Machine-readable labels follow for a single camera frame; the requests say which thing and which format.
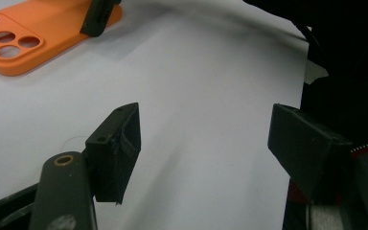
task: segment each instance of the phone case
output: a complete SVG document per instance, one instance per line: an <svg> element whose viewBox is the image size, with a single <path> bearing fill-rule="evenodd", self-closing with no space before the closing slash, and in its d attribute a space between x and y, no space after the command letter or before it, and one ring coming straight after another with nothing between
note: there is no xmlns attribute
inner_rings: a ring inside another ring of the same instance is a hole
<svg viewBox="0 0 368 230"><path fill-rule="evenodd" d="M28 0L0 10L0 74L17 76L87 39L90 0ZM106 26L122 18L115 5Z"/></svg>

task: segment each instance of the table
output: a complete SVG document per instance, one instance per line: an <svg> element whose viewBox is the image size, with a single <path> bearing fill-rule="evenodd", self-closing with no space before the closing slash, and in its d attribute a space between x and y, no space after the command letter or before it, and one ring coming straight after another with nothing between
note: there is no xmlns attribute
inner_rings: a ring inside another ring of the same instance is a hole
<svg viewBox="0 0 368 230"><path fill-rule="evenodd" d="M308 43L241 0L122 6L102 36L0 76L0 198L138 102L142 151L123 205L96 203L99 229L281 229L288 175L266 146L271 107L299 106Z"/></svg>

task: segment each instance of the white surface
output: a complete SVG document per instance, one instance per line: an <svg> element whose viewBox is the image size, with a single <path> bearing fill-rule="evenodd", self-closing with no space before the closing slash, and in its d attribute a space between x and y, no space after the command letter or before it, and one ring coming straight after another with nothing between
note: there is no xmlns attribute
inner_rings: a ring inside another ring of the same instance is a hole
<svg viewBox="0 0 368 230"><path fill-rule="evenodd" d="M307 43L241 0L123 6L101 37L0 76L0 198L138 102L142 151L124 204L96 204L99 229L281 229L288 176L266 142L272 105L299 106Z"/></svg>

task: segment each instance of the white table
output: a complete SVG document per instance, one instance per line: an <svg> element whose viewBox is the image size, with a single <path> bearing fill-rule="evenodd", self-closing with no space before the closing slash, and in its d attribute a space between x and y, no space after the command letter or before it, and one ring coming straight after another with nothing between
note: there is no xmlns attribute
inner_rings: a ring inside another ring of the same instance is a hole
<svg viewBox="0 0 368 230"><path fill-rule="evenodd" d="M122 6L102 36L0 76L0 198L138 102L142 151L124 204L96 203L99 229L281 229L288 175L266 142L272 105L299 106L308 44L241 0Z"/></svg>

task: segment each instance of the round hole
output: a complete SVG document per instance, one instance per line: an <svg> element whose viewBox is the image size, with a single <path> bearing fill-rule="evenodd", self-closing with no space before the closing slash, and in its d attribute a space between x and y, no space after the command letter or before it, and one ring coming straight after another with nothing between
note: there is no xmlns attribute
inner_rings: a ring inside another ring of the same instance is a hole
<svg viewBox="0 0 368 230"><path fill-rule="evenodd" d="M26 36L19 39L19 45L24 48L33 48L40 44L40 40L35 36Z"/></svg>
<svg viewBox="0 0 368 230"><path fill-rule="evenodd" d="M74 160L74 156L72 155L62 155L61 157L55 160L55 165L56 166L66 166L66 165L71 164L73 160Z"/></svg>
<svg viewBox="0 0 368 230"><path fill-rule="evenodd" d="M13 58L19 55L20 49L15 46L2 46L0 48L0 58Z"/></svg>
<svg viewBox="0 0 368 230"><path fill-rule="evenodd" d="M0 43L7 43L13 41L15 38L12 32L0 32Z"/></svg>

